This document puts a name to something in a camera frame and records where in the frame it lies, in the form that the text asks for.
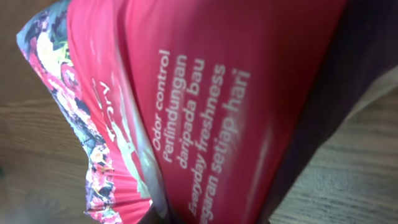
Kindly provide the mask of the purple red snack pack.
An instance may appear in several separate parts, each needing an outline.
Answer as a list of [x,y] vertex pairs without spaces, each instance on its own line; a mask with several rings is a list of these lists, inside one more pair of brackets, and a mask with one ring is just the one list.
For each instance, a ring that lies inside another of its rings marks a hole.
[[57,1],[17,33],[101,223],[259,223],[397,86],[396,1]]

